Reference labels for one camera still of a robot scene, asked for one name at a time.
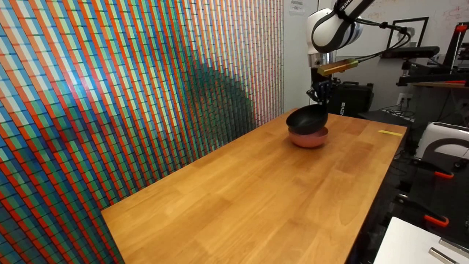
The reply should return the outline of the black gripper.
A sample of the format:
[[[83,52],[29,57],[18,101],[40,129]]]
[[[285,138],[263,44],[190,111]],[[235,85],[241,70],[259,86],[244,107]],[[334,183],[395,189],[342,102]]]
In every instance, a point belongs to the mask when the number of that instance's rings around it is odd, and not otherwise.
[[[307,96],[317,104],[326,104],[335,89],[335,82],[331,76],[322,76],[316,69],[310,69],[310,88]]]

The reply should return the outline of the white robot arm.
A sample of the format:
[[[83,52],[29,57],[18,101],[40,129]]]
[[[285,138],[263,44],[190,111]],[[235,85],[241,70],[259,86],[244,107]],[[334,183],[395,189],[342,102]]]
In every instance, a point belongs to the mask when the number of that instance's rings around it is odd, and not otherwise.
[[[306,54],[310,69],[307,95],[317,104],[325,104],[331,92],[331,74],[319,69],[332,63],[332,52],[351,44],[361,33],[360,14],[373,0],[335,0],[306,17]]]

